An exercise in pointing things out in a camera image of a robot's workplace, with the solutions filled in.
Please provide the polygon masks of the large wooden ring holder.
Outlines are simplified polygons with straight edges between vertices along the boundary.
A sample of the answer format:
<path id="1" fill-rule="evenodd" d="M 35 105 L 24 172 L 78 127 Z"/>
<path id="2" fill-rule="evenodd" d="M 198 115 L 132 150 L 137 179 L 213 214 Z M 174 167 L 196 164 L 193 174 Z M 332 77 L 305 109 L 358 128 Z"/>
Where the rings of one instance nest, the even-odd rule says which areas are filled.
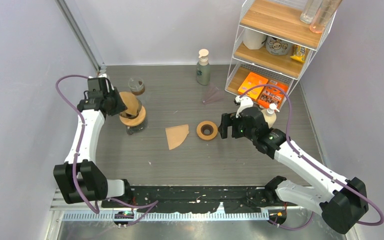
<path id="1" fill-rule="evenodd" d="M 120 115 L 119 119 L 125 126 L 135 127 L 142 124 L 145 121 L 146 117 L 147 117 L 146 108 L 142 106 L 136 118 L 127 118 L 127 117 L 122 117 Z"/>

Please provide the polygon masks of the small wooden ring holder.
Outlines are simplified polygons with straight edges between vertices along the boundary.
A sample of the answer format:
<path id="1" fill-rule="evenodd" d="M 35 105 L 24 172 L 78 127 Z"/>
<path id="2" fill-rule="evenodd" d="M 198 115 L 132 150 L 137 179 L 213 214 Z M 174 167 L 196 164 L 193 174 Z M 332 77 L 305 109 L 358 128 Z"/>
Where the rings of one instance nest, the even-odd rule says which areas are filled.
<path id="1" fill-rule="evenodd" d="M 200 122 L 196 128 L 197 136 L 204 141 L 211 141 L 218 135 L 218 127 L 212 121 Z"/>

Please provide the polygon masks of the dark ribbed glass dripper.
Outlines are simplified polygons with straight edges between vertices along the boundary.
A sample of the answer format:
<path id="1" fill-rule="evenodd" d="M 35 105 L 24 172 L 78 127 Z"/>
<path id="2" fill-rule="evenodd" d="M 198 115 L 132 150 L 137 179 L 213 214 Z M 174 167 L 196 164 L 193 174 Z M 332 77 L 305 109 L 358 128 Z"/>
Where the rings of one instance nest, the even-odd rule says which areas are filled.
<path id="1" fill-rule="evenodd" d="M 125 119 L 136 119 L 139 116 L 141 110 L 142 105 L 139 105 L 138 109 L 136 110 L 136 113 L 128 113 L 127 111 L 122 111 L 121 113 L 119 113 L 119 116 Z"/>

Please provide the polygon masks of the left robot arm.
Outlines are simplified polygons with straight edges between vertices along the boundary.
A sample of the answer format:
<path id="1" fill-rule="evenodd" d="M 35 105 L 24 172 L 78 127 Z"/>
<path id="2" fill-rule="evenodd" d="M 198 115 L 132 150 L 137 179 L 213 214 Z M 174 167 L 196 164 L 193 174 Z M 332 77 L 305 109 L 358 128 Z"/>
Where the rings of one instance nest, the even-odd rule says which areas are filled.
<path id="1" fill-rule="evenodd" d="M 87 90 L 77 105 L 71 103 L 55 84 L 57 93 L 75 111 L 77 128 L 73 143 L 63 164 L 54 166 L 53 176 L 67 204 L 103 201 L 114 198 L 121 207 L 133 202 L 133 193 L 125 179 L 107 179 L 96 165 L 96 151 L 101 129 L 107 116 L 118 115 L 127 109 L 119 91 L 107 74 L 86 77 Z"/>

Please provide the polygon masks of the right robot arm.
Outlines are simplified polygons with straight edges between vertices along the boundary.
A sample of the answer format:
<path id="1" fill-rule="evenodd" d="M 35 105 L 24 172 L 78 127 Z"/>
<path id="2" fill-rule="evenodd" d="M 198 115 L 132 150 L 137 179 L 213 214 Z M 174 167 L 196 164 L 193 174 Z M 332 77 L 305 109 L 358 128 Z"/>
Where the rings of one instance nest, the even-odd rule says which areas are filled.
<path id="1" fill-rule="evenodd" d="M 290 202 L 322 217 L 339 234 L 346 234 L 369 210 L 365 183 L 357 177 L 348 179 L 312 158 L 280 129 L 269 127 L 257 107 L 239 114 L 223 113 L 218 131 L 221 138 L 245 137 L 262 154 L 287 166 L 311 187 L 277 176 L 266 184 L 265 198 L 271 205 Z"/>

